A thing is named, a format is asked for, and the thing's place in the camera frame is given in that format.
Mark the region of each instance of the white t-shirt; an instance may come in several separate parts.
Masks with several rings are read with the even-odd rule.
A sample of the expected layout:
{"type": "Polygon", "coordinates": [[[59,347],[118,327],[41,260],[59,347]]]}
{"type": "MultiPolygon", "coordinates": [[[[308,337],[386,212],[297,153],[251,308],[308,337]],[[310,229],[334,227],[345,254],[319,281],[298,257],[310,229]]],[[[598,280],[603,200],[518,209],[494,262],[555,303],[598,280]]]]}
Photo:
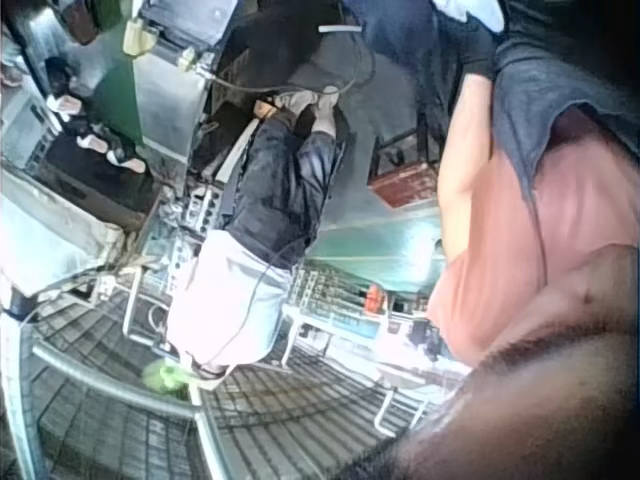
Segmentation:
{"type": "Polygon", "coordinates": [[[271,267],[262,276],[266,269],[227,232],[209,232],[169,311],[167,340],[181,357],[188,353],[199,364],[236,365],[269,353],[291,273],[271,267]]]}

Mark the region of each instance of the metal floor grate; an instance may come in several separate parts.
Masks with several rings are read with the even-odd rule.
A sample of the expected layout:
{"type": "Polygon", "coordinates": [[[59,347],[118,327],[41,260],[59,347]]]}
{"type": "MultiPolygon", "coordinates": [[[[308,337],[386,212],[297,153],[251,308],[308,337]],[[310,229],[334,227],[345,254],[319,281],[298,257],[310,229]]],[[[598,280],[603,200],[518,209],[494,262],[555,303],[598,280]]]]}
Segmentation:
{"type": "MultiPolygon", "coordinates": [[[[121,332],[126,297],[88,309],[77,304],[44,318],[39,334],[85,365],[128,384],[155,360],[121,332]]],[[[146,322],[139,302],[134,321],[146,322]]],[[[279,339],[265,363],[279,360],[279,339]]],[[[385,390],[295,348],[291,373],[239,367],[203,400],[217,422],[234,479],[317,478],[382,440],[373,419],[385,390]]],[[[35,356],[29,358],[33,410],[47,468],[54,478],[207,478],[193,422],[106,398],[35,356]]],[[[399,397],[411,407],[416,404],[399,397]]],[[[405,408],[387,414],[393,430],[411,420],[405,408]]]]}

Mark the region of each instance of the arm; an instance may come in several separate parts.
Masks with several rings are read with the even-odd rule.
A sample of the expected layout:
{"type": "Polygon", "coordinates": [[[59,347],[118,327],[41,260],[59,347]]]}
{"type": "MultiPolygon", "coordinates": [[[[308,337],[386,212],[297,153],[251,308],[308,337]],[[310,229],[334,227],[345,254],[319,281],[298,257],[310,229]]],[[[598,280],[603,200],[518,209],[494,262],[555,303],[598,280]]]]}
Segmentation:
{"type": "Polygon", "coordinates": [[[491,80],[468,74],[453,111],[438,174],[442,245],[447,262],[469,244],[474,181],[491,155],[491,80]]]}

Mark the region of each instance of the hand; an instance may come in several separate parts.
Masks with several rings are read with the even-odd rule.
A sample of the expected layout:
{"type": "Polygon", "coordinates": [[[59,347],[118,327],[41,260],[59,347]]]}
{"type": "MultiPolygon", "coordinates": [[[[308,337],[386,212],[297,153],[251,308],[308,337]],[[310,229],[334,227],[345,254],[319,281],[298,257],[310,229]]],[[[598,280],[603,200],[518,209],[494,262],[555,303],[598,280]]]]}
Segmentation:
{"type": "Polygon", "coordinates": [[[489,80],[495,77],[494,56],[498,47],[498,37],[487,29],[477,18],[467,15],[465,23],[452,20],[446,15],[438,15],[438,25],[458,52],[458,60],[464,73],[475,73],[489,80]]]}

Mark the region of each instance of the black pants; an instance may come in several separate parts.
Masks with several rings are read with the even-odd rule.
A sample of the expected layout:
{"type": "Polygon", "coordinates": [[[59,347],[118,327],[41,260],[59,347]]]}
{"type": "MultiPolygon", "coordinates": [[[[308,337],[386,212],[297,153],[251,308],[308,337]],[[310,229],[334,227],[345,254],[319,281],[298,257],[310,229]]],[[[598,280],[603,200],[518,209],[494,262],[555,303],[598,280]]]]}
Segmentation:
{"type": "Polygon", "coordinates": [[[301,142],[279,114],[259,127],[247,152],[226,230],[276,268],[290,269],[315,239],[337,163],[335,139],[314,132],[301,142]]]}

